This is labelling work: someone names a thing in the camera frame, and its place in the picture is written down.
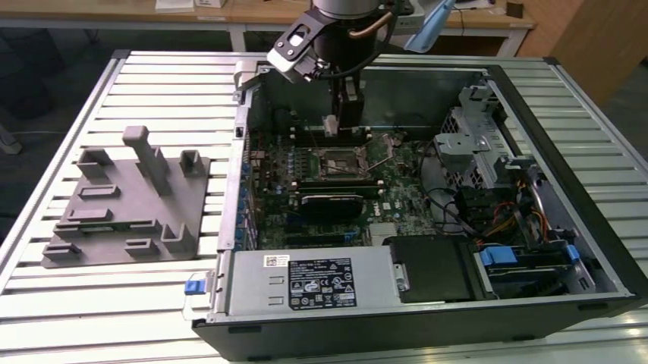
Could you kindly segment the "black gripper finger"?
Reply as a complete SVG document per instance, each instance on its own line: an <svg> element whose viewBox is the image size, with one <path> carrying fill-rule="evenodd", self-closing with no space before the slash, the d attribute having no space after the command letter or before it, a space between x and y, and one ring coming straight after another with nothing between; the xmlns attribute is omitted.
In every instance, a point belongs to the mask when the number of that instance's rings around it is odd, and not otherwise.
<svg viewBox="0 0 648 364"><path fill-rule="evenodd" d="M329 84L333 96L333 115L337 118L338 128L345 130L357 127L365 107L361 74L333 80Z"/></svg>

